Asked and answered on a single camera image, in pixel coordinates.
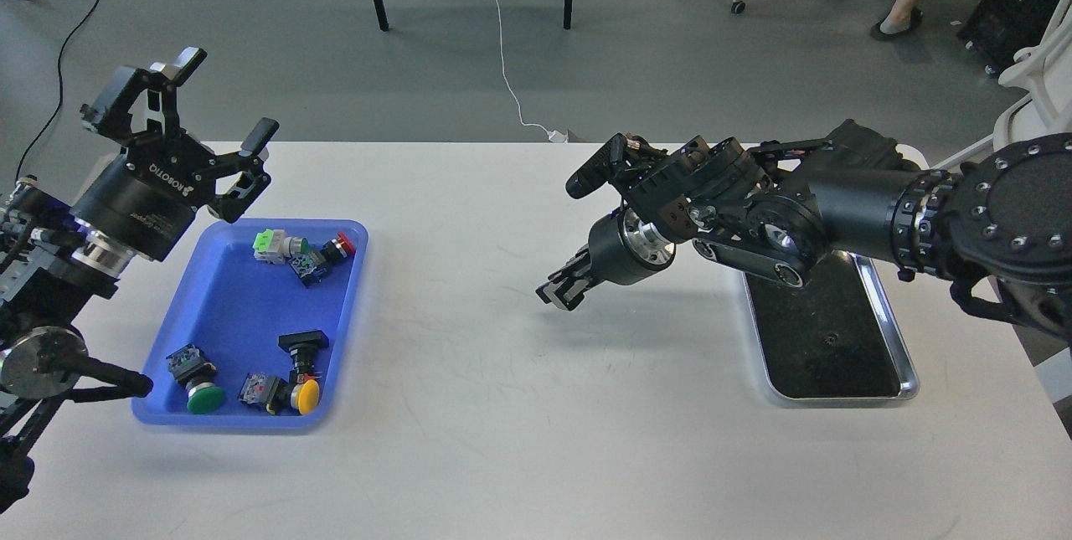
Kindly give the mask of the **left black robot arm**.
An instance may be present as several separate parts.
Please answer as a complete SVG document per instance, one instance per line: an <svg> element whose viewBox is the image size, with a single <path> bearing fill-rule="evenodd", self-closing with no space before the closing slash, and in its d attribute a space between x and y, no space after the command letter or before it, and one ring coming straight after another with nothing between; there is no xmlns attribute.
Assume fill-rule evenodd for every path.
<svg viewBox="0 0 1072 540"><path fill-rule="evenodd" d="M88 131L119 154L73 205L26 175L3 202L3 508L28 495L32 445L59 407L144 398L142 373L89 356L74 319L92 296L108 299L131 258L161 261L200 208L233 223L271 184L264 148L278 121L263 119L239 150L218 154L181 126L177 90L206 59L188 47L172 64L118 68L84 105Z"/></svg>

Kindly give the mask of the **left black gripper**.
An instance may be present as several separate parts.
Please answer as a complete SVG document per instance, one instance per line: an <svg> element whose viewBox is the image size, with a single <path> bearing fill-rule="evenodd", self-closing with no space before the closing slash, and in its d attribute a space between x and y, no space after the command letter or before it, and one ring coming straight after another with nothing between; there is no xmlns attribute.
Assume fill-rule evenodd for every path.
<svg viewBox="0 0 1072 540"><path fill-rule="evenodd" d="M271 184L265 146L279 121L260 119L237 152L218 156L181 128L178 89L207 56L192 45L172 64L118 68L95 101L80 108L85 129L119 144L121 152L70 212L150 260L168 257L204 205L234 223ZM196 180L206 169L210 180ZM214 194L214 181L230 175L236 182Z"/></svg>

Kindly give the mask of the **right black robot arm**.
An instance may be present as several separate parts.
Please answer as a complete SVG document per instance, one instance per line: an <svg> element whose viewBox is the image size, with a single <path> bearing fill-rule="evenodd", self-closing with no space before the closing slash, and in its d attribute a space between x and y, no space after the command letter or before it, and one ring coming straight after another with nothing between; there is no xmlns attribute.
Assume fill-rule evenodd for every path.
<svg viewBox="0 0 1072 540"><path fill-rule="evenodd" d="M632 285L690 243L708 260L799 289L831 251L949 281L965 314L1069 340L1069 133L1000 147L961 170L922 169L893 138L846 120L824 138L674 150L616 133L568 177L621 202L537 289L574 311L601 283Z"/></svg>

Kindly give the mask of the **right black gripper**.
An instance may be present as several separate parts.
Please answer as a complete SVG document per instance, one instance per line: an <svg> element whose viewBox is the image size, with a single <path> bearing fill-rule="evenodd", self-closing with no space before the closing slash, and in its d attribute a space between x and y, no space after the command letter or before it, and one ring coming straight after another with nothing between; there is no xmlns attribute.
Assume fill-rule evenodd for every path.
<svg viewBox="0 0 1072 540"><path fill-rule="evenodd" d="M536 289L544 304L574 311L601 283L632 285L669 268L678 246L631 209L614 209L590 228L587 245Z"/></svg>

